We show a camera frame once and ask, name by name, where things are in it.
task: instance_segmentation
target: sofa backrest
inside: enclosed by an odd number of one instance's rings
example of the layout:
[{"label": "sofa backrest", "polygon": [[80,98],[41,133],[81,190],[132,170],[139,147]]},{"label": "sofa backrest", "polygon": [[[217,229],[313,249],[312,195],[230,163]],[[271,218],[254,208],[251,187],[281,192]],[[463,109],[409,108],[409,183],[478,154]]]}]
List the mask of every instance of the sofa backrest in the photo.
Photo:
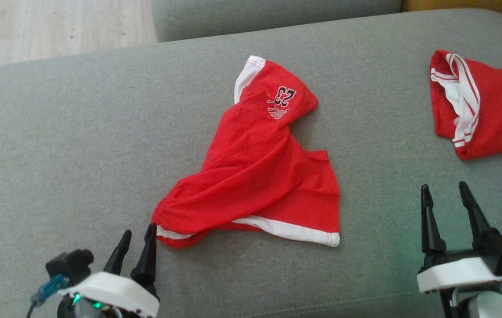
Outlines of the sofa backrest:
[{"label": "sofa backrest", "polygon": [[401,0],[153,0],[159,42],[390,14]]}]

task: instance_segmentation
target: gray sofa cushion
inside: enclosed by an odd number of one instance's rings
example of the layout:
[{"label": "gray sofa cushion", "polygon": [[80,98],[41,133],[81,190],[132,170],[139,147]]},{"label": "gray sofa cushion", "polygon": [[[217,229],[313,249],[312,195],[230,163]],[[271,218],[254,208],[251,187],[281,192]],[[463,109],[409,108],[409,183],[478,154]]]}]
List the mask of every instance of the gray sofa cushion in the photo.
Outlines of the gray sofa cushion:
[{"label": "gray sofa cushion", "polygon": [[502,232],[502,155],[462,162],[434,135],[428,67],[440,48],[502,67],[502,15],[413,12],[0,67],[0,317],[24,314],[60,252],[90,248],[101,270],[125,229],[129,273],[156,203],[200,169],[250,54],[319,98],[292,129],[328,150],[342,241],[214,231],[184,250],[159,245],[159,317],[441,317],[415,279],[419,187],[431,187],[449,248],[468,248],[457,182]]},{"label": "gray sofa cushion", "polygon": [[401,0],[152,0],[159,42],[400,11]]}]

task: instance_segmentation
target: green led light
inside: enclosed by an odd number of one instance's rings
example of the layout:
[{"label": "green led light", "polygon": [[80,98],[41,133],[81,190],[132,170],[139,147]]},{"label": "green led light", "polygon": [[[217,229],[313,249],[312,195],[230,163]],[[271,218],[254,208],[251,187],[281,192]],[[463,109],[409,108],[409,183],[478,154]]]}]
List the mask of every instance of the green led light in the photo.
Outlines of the green led light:
[{"label": "green led light", "polygon": [[82,299],[82,295],[80,295],[79,293],[76,293],[74,299],[72,300],[72,303],[76,304],[77,302],[80,301],[80,299]]}]

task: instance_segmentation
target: wrinkled red cloth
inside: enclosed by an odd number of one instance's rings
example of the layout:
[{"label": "wrinkled red cloth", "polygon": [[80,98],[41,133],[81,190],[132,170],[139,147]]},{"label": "wrinkled red cloth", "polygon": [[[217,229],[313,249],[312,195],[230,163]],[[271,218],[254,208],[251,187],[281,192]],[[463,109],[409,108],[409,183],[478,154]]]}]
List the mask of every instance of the wrinkled red cloth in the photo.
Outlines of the wrinkled red cloth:
[{"label": "wrinkled red cloth", "polygon": [[201,171],[156,206],[157,238],[182,248],[212,229],[262,230],[337,246],[339,189],[327,153],[305,151],[288,127],[317,105],[295,75],[251,56]]},{"label": "wrinkled red cloth", "polygon": [[435,133],[460,159],[502,152],[502,69],[436,51],[430,63]]}]

